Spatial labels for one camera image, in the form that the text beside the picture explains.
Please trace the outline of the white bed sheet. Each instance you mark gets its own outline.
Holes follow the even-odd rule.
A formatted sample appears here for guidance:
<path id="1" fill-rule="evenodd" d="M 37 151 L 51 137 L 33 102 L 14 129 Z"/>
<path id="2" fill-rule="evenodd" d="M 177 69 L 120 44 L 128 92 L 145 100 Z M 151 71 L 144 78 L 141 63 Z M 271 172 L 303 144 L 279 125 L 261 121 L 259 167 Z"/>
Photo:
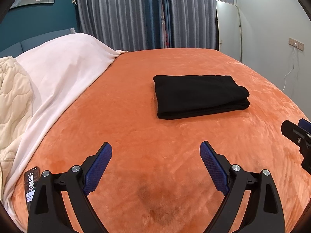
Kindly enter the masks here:
<path id="1" fill-rule="evenodd" d="M 17 57 L 34 90 L 33 116 L 17 149 L 4 188 L 4 207 L 11 217 L 11 202 L 23 173 L 46 133 L 63 112 L 121 55 L 88 34 L 61 36 L 32 48 Z"/>

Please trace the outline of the white leaning board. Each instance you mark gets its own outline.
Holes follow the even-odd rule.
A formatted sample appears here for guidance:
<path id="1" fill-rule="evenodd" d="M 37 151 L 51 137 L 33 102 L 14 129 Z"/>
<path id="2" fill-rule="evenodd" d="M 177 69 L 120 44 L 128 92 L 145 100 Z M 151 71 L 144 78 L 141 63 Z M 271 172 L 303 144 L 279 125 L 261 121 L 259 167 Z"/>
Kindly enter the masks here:
<path id="1" fill-rule="evenodd" d="M 235 4 L 217 0 L 219 51 L 242 61 L 240 12 Z"/>

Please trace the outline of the grey blue curtains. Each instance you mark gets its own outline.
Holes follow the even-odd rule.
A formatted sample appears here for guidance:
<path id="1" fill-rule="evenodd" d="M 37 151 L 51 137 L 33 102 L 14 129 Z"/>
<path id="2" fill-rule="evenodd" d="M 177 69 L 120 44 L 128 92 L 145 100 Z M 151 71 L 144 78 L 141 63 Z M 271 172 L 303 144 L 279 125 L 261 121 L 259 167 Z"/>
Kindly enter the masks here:
<path id="1" fill-rule="evenodd" d="M 216 48 L 217 1 L 78 0 L 81 29 L 115 50 Z"/>

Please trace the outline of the cream quilted comforter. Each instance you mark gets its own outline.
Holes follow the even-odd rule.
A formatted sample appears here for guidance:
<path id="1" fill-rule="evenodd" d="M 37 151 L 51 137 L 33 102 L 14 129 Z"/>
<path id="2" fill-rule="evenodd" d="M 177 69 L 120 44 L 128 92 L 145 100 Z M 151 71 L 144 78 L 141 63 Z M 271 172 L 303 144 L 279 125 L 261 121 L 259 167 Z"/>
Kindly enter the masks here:
<path id="1" fill-rule="evenodd" d="M 1 58 L 1 192 L 32 118 L 30 77 L 11 56 Z"/>

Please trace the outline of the orange plush bed blanket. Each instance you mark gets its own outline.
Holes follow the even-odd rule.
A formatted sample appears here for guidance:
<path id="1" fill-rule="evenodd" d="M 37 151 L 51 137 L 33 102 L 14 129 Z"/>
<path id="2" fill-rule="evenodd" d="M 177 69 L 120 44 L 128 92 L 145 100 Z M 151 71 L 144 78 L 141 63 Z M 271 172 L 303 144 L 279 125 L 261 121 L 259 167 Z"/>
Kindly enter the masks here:
<path id="1" fill-rule="evenodd" d="M 230 75 L 248 89 L 250 106 L 162 120 L 155 75 Z M 125 53 L 62 114 L 27 167 L 62 173 L 109 142 L 112 158 L 89 195 L 109 232 L 203 232 L 223 200 L 200 157 L 208 141 L 246 171 L 270 171 L 291 231 L 310 201 L 310 175 L 280 128 L 304 116 L 274 84 L 216 50 Z"/>

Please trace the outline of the black smartphone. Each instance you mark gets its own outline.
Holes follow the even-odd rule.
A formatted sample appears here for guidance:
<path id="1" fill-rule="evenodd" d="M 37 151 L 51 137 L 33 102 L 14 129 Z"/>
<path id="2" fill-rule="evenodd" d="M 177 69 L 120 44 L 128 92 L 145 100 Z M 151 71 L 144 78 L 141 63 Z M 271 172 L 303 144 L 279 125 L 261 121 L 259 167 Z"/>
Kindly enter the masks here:
<path id="1" fill-rule="evenodd" d="M 31 202 L 33 200 L 36 185 L 40 178 L 40 169 L 35 166 L 24 174 L 24 190 L 27 211 L 30 211 Z"/>

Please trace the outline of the wall power socket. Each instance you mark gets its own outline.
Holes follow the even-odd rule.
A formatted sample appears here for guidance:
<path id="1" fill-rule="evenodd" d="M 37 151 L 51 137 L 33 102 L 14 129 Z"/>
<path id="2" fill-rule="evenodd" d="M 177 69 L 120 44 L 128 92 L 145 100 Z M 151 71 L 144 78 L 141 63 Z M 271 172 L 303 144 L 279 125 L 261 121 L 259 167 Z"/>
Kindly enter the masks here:
<path id="1" fill-rule="evenodd" d="M 293 38 L 289 38 L 288 40 L 288 44 L 290 44 L 291 46 L 297 48 L 298 50 L 301 50 L 302 52 L 304 51 L 304 44 L 293 39 Z"/>

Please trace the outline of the teal upholstered headboard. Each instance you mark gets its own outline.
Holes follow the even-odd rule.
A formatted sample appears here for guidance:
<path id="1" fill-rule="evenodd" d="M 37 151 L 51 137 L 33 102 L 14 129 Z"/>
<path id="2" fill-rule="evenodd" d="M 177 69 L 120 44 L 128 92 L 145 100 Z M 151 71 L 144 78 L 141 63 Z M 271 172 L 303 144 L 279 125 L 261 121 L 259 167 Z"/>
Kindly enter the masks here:
<path id="1" fill-rule="evenodd" d="M 17 57 L 53 38 L 79 31 L 78 0 L 10 9 L 1 21 L 1 57 Z"/>

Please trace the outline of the black pants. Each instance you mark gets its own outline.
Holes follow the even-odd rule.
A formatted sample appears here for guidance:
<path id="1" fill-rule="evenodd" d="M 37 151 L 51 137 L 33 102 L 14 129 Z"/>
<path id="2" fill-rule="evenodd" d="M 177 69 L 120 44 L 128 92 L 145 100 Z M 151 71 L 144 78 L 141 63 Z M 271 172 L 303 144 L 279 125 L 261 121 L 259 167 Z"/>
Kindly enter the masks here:
<path id="1" fill-rule="evenodd" d="M 159 119 L 181 119 L 245 110 L 249 91 L 229 75 L 156 75 Z"/>

